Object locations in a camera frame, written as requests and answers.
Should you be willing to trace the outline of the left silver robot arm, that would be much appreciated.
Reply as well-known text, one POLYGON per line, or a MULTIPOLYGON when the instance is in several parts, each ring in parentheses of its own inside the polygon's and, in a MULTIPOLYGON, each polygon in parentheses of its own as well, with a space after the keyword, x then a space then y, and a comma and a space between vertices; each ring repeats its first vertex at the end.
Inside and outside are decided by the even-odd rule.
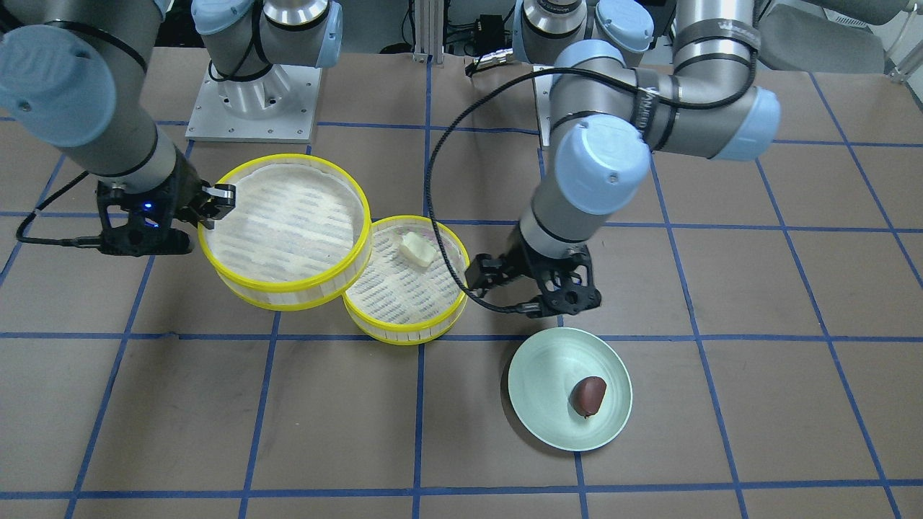
POLYGON ((780 124, 780 102, 754 85, 761 35, 751 1, 676 2, 674 68, 640 68, 655 33, 636 1, 518 1, 514 56, 550 75, 547 173, 497 257, 465 270, 482 300, 521 277, 533 299, 504 308, 576 315, 602 296, 590 238, 635 197, 653 152, 750 161, 780 124))

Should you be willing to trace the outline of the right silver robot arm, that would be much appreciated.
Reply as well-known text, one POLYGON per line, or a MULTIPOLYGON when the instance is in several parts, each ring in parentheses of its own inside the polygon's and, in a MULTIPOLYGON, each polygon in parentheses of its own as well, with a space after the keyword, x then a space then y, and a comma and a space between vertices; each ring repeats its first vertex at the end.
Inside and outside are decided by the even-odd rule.
MULTIPOLYGON (((175 221, 211 228, 234 187, 208 183, 141 107, 167 1, 4 1, 2 107, 34 137, 97 178, 101 232, 17 241, 115 256, 185 255, 175 221)), ((335 1, 194 1, 210 65, 187 134, 205 141, 306 142, 319 72, 339 59, 335 1)))

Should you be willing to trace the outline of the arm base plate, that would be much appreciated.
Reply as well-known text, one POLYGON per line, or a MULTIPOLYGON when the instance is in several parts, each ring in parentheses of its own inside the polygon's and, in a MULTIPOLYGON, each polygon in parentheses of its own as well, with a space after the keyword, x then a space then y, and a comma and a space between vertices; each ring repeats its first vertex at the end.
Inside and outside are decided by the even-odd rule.
POLYGON ((533 72, 540 73, 533 78, 535 111, 539 128, 542 150, 550 154, 556 145, 556 135, 560 126, 560 118, 555 112, 552 89, 556 84, 556 74, 543 74, 544 70, 552 69, 551 66, 533 65, 533 72))
POLYGON ((200 142, 309 145, 323 70, 276 65, 247 82, 205 74, 185 137, 200 142))

